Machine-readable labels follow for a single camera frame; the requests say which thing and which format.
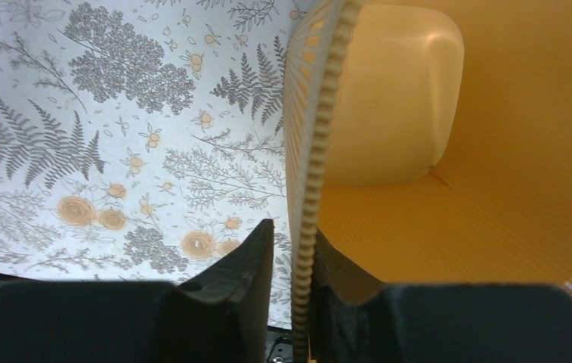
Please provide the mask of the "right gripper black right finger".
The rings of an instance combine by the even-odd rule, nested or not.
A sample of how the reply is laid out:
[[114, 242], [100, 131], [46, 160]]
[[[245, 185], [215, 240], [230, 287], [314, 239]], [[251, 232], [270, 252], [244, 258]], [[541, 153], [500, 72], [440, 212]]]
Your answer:
[[318, 362], [572, 362], [572, 296], [548, 284], [389, 284], [317, 233]]

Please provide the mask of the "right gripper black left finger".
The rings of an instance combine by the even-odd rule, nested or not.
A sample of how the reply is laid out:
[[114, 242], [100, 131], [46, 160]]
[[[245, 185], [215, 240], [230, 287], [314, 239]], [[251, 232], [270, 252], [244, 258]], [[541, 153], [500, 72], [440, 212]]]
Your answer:
[[176, 285], [32, 281], [0, 286], [0, 362], [263, 362], [274, 223]]

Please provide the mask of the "yellow slatted waste basket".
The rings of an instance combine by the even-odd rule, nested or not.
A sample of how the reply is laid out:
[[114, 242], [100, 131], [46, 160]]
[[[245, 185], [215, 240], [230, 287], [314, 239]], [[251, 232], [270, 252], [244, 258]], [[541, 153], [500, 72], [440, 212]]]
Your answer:
[[389, 284], [572, 296], [572, 1], [316, 1], [283, 95], [294, 361], [317, 233]]

